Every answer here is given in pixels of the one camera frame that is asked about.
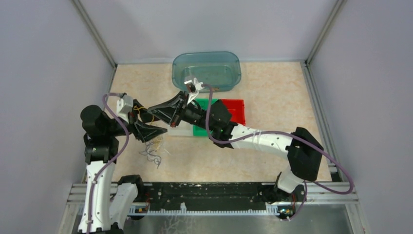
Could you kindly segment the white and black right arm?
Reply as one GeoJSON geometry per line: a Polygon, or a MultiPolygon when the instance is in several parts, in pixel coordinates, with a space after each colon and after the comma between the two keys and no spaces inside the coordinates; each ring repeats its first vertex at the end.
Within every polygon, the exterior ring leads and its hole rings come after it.
{"type": "Polygon", "coordinates": [[[202,109],[189,100],[189,94],[179,92],[167,102],[152,106],[148,113],[176,127],[186,122],[203,128],[208,138],[220,148],[249,149],[281,156],[288,160],[274,185],[275,197],[287,201],[297,186],[318,178],[323,147],[305,128],[292,133],[262,131],[231,121],[231,113],[221,99],[208,101],[202,109]]]}

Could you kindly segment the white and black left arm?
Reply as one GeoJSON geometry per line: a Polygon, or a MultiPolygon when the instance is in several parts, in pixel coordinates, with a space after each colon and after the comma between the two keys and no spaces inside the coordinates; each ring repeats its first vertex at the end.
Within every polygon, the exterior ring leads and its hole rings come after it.
{"type": "Polygon", "coordinates": [[[122,234],[133,202],[146,197],[140,175],[126,175],[117,182],[111,196],[112,178],[117,159],[126,149],[119,147],[118,136],[134,135],[146,143],[167,132],[165,128],[148,125],[137,117],[137,111],[127,111],[127,118],[110,118],[99,106],[89,105],[80,114],[85,130],[85,162],[87,191],[79,234],[122,234]]]}

